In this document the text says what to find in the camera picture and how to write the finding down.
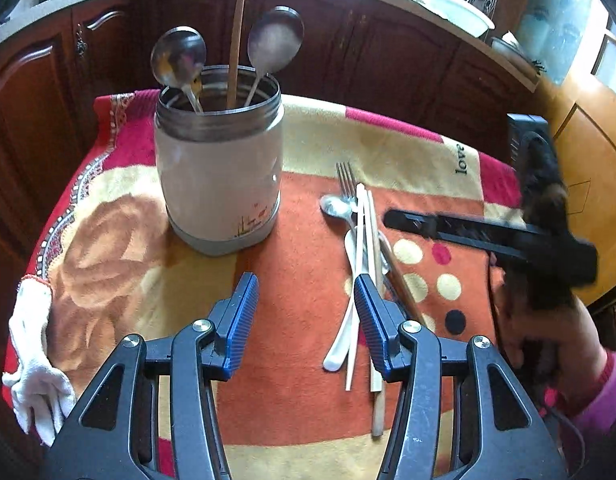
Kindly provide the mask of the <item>pink sleeve right forearm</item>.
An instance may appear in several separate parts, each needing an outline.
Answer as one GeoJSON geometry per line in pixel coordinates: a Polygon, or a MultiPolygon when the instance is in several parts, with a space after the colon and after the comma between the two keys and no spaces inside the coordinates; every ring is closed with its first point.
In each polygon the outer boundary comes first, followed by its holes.
{"type": "Polygon", "coordinates": [[[544,400],[556,408],[584,438],[586,459],[579,466],[580,443],[570,428],[562,432],[566,462],[574,479],[616,479],[616,351],[608,350],[608,362],[584,402],[566,401],[549,389],[544,400]]]}

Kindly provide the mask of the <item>right bare hand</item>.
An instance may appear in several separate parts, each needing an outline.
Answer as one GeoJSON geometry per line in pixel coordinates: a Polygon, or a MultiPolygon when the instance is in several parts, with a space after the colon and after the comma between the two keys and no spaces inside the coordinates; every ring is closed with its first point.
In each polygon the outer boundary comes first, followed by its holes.
{"type": "Polygon", "coordinates": [[[499,342],[514,370],[530,368],[571,404],[596,396],[608,368],[592,317],[572,290],[550,276],[506,270],[494,290],[499,342]]]}

